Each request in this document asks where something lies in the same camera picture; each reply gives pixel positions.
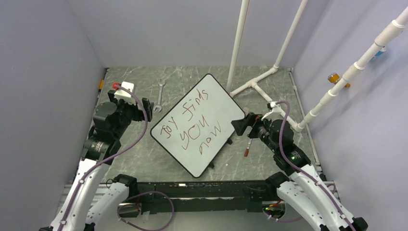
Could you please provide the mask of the wire whiteboard stand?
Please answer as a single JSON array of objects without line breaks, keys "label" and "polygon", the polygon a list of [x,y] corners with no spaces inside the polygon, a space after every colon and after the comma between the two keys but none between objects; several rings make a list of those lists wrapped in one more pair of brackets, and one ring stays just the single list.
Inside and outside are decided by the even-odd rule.
[{"label": "wire whiteboard stand", "polygon": [[214,169],[215,164],[214,161],[217,160],[217,158],[221,155],[223,150],[227,145],[233,144],[232,138],[228,138],[227,141],[221,146],[220,150],[217,152],[217,154],[214,156],[214,158],[210,161],[210,163],[207,165],[207,168]]}]

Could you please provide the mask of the white marker pen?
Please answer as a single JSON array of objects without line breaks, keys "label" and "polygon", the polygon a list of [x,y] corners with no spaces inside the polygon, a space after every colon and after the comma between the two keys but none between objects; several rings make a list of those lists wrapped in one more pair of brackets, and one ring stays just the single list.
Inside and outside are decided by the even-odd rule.
[{"label": "white marker pen", "polygon": [[247,157],[248,156],[248,154],[249,154],[249,151],[250,151],[250,147],[251,147],[251,144],[252,144],[252,140],[253,139],[249,139],[249,141],[248,141],[248,145],[247,145],[247,147],[246,147],[246,149],[245,149],[245,152],[244,152],[244,157]]}]

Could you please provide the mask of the white framed whiteboard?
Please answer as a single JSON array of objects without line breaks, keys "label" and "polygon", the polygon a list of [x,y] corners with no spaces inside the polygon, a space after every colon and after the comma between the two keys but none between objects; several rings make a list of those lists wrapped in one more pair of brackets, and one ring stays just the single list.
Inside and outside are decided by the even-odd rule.
[{"label": "white framed whiteboard", "polygon": [[227,143],[233,120],[245,112],[212,74],[206,74],[150,130],[192,177],[199,178]]}]

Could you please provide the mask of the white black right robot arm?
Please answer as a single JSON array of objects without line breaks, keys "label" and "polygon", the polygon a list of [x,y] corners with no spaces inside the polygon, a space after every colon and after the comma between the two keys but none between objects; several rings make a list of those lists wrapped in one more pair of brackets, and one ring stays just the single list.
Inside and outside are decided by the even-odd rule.
[{"label": "white black right robot arm", "polygon": [[289,204],[315,231],[365,231],[368,224],[355,217],[340,203],[317,173],[305,152],[295,145],[294,132],[283,120],[270,120],[249,113],[233,120],[232,126],[241,136],[251,127],[248,137],[260,139],[273,152],[280,172],[266,179],[265,193]]}]

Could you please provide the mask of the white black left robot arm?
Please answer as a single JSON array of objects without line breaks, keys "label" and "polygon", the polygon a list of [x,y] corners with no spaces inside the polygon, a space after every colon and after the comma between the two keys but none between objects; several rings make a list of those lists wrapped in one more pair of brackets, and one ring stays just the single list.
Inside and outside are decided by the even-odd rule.
[{"label": "white black left robot arm", "polygon": [[41,228],[43,231],[97,231],[121,202],[132,202],[139,194],[137,179],[120,174],[101,199],[93,201],[128,126],[133,121],[148,123],[153,117],[154,103],[147,98],[136,101],[130,89],[110,90],[108,98],[96,107],[67,198],[51,224]]}]

